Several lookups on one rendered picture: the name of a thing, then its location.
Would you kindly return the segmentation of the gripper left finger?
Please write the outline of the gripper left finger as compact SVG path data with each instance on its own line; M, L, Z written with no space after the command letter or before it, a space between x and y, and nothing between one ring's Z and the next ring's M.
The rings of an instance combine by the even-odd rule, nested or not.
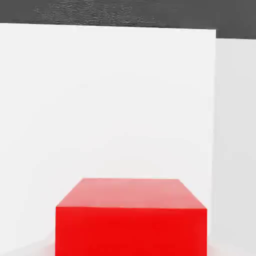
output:
M8 251L0 256L55 256L55 234L50 233L44 240Z

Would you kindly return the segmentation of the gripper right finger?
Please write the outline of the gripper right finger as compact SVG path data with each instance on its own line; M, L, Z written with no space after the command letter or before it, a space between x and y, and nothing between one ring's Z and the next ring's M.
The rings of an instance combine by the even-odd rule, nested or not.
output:
M207 256L256 256L256 243L240 244L207 239Z

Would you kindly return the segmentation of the small red cube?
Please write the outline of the small red cube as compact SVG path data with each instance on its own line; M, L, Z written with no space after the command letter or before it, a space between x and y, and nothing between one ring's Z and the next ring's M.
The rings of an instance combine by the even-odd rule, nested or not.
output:
M84 178L56 206L55 256L207 256L207 213L178 179Z

